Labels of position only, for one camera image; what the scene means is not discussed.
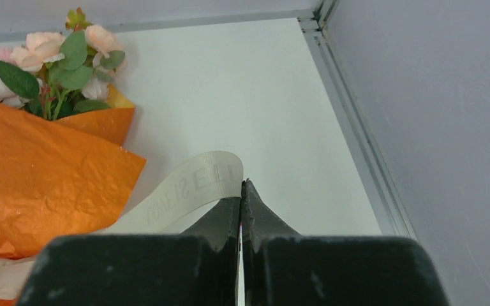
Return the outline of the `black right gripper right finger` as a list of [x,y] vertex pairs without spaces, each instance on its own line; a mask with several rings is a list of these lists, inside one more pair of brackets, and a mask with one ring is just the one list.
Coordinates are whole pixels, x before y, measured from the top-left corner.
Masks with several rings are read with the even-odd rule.
[[407,237],[307,236],[242,183],[246,305],[448,305],[424,248]]

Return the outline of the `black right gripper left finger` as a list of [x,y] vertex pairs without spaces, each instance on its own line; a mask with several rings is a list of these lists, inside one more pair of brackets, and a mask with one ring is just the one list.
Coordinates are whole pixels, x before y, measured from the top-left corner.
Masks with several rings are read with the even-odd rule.
[[74,235],[38,256],[18,305],[236,305],[240,199],[178,235]]

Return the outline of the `cream printed ribbon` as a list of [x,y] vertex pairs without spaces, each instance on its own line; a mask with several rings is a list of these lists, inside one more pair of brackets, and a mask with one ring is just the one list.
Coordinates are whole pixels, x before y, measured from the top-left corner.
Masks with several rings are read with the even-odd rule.
[[[171,172],[144,200],[113,225],[91,235],[154,234],[198,208],[241,195],[244,168],[238,156],[226,151],[205,152]],[[18,296],[39,255],[0,259],[0,300]]]

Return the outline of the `orange wrapping paper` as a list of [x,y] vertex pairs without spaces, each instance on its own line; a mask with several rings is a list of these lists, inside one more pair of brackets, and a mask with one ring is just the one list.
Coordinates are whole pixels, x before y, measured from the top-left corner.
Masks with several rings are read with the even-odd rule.
[[134,104],[115,87],[107,103],[56,121],[0,104],[0,259],[33,256],[59,235],[116,222],[145,159],[123,147]]

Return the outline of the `pink artificial flower bouquet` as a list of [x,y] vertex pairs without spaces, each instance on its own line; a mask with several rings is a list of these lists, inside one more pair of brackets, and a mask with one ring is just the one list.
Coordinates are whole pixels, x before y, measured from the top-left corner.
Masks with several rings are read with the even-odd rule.
[[110,109],[110,86],[126,63],[115,34],[81,8],[62,32],[33,32],[24,44],[0,47],[0,103],[45,120]]

